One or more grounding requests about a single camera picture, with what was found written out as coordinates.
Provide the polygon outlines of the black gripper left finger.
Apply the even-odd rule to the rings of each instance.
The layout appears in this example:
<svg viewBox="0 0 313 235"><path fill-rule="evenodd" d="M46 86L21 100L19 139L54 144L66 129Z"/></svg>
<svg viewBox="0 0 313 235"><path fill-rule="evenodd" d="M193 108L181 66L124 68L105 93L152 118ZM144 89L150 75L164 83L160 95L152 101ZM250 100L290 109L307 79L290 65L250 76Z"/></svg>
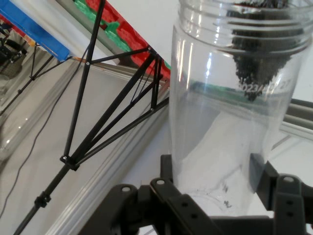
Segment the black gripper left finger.
<svg viewBox="0 0 313 235"><path fill-rule="evenodd" d="M136 188L114 186L80 230L81 235L137 235L153 226L158 235L218 235L219 228L173 184L172 157L160 157L160 177Z"/></svg>

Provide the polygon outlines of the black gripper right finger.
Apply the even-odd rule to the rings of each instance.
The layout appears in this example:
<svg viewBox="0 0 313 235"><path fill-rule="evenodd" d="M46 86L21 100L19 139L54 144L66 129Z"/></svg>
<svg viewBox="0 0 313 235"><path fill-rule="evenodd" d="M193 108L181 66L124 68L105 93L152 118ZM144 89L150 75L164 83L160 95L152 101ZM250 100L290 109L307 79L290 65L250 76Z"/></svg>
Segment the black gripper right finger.
<svg viewBox="0 0 313 235"><path fill-rule="evenodd" d="M280 174L260 154L251 153L249 181L264 208L273 218L257 222L263 235L306 235L313 224L313 188L298 177Z"/></svg>

